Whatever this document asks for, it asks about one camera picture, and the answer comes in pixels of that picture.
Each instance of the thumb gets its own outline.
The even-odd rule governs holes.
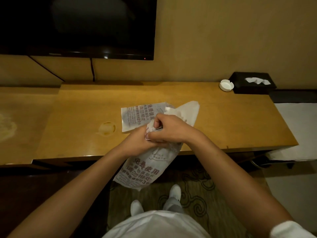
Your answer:
[[[163,136],[164,136],[164,133],[163,133],[163,130],[162,131],[152,131],[152,132],[148,132],[146,135],[145,135],[145,138],[146,139],[149,139],[151,141],[163,141]]]

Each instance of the white ashtray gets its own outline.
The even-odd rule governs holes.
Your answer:
[[[221,90],[225,92],[230,92],[233,89],[234,85],[229,80],[224,79],[224,80],[221,80],[219,87],[221,88]]]

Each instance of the hand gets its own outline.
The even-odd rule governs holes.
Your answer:
[[[149,132],[146,138],[152,141],[164,140],[173,143],[186,143],[196,130],[175,115],[157,114],[154,119],[154,128],[162,125],[161,131]]]
[[[138,156],[147,150],[151,148],[156,148],[156,147],[164,147],[166,148],[168,146],[167,143],[158,143],[158,142],[153,142],[145,139],[145,130],[146,130],[146,125],[143,125],[141,127],[138,127],[134,129],[128,137],[125,138],[117,146],[118,149],[123,152],[123,156],[125,157],[130,157],[130,156]]]

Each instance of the grey pants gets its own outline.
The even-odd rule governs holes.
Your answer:
[[[168,198],[168,200],[166,201],[166,203],[163,206],[163,210],[177,212],[177,213],[184,213],[182,205],[174,197]]]

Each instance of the white shirt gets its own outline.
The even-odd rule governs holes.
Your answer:
[[[164,210],[152,210],[132,216],[117,224],[102,238],[117,237],[210,238],[210,235],[189,215]],[[274,227],[270,237],[316,238],[293,221],[286,221]]]

